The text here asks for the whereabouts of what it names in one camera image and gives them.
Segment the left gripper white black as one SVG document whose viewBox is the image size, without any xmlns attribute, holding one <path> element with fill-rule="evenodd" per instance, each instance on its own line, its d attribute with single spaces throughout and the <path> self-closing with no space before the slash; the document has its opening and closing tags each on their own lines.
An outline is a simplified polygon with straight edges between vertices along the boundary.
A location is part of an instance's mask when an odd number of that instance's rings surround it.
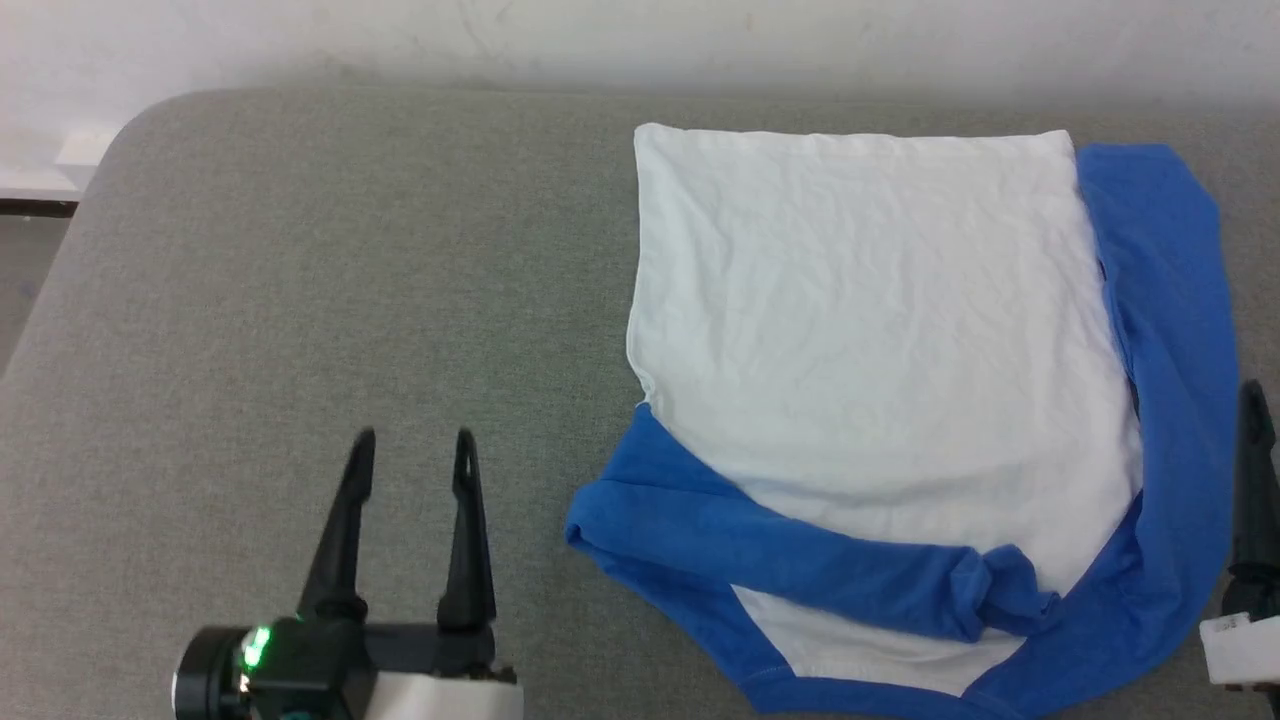
<svg viewBox="0 0 1280 720">
<path fill-rule="evenodd" d="M 364 623 L 357 592 L 362 511 L 376 434 L 356 437 L 297 606 L 298 618 Z M 456 441 L 451 565 L 436 624 L 480 632 L 497 618 L 474 433 Z M 484 664 L 492 633 L 412 624 L 205 626 L 172 676 L 175 719 L 521 719 L 515 671 Z"/>
</svg>

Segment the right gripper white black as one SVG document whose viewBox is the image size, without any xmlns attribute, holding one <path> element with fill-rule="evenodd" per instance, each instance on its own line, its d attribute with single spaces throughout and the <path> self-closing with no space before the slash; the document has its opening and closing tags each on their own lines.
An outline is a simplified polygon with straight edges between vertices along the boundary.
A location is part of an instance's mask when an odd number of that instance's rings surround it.
<svg viewBox="0 0 1280 720">
<path fill-rule="evenodd" d="M 1258 380 L 1240 387 L 1236 419 L 1230 582 L 1225 616 L 1199 623 L 1212 685 L 1279 689 L 1277 432 Z"/>
</svg>

